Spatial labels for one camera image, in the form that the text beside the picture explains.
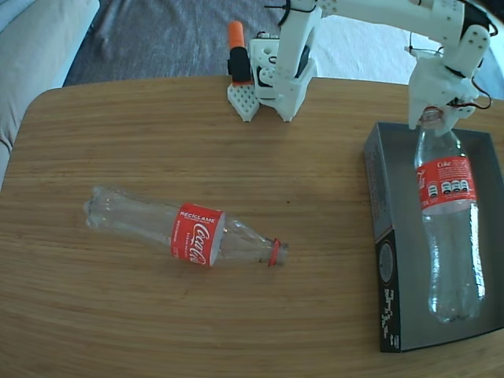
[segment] white robotic arm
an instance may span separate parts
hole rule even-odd
[[[278,8],[285,11],[280,37],[261,33],[252,39],[250,66],[258,102],[275,108],[285,121],[298,112],[317,74],[309,52],[323,13],[395,26],[443,45],[442,54],[409,49],[417,58],[409,82],[411,128],[428,106],[443,110],[447,130],[478,106],[473,78],[490,46],[491,22],[465,0],[287,0]]]

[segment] wood grain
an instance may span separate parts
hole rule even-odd
[[[0,194],[0,376],[498,377],[504,333],[378,347],[363,158],[407,88],[314,80],[291,124],[244,124],[228,78],[101,83],[30,107]],[[491,132],[504,105],[460,127]],[[226,209],[291,245],[287,265],[200,269],[84,226],[90,189]]]

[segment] plastic bottle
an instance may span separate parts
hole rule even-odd
[[[137,239],[201,265],[216,261],[259,261],[283,265],[287,244],[260,236],[218,211],[192,204],[163,203],[98,186],[84,204],[87,226]]]
[[[485,296],[478,243],[478,205],[469,159],[443,112],[421,119],[415,168],[431,255],[428,304],[442,323],[477,317]]]

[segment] gray box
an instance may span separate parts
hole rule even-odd
[[[486,297],[478,318],[442,324],[430,313],[430,253],[413,159],[418,131],[378,123],[365,144],[380,296],[380,349],[404,352],[504,328],[504,182],[491,136],[454,130],[478,191]]]

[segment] coca-cola bottle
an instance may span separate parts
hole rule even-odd
[[[415,168],[431,255],[429,309],[449,323],[478,315],[485,284],[471,166],[457,136],[444,130],[443,112],[427,108]]]
[[[287,247],[266,239],[220,210],[190,203],[158,202],[111,187],[92,189],[84,204],[87,226],[155,246],[179,259],[212,266],[216,261],[283,265]]]

